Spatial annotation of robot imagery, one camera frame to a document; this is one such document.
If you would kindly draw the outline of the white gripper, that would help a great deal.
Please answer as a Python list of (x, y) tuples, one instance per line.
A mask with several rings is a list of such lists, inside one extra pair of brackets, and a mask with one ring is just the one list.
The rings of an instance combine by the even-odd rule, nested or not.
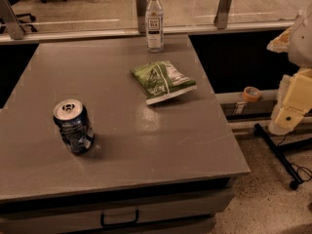
[(312, 70), (300, 68), (293, 76), (284, 75), (268, 126), (269, 132), (276, 136), (292, 132), (311, 109)]

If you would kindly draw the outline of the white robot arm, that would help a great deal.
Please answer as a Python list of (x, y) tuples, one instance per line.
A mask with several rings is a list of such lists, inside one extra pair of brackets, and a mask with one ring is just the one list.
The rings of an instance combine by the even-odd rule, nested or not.
[(267, 45), (271, 52), (288, 54), (299, 67), (293, 75), (283, 75), (273, 108), (269, 132), (276, 136), (294, 130), (312, 109), (312, 4), (299, 11), (295, 23)]

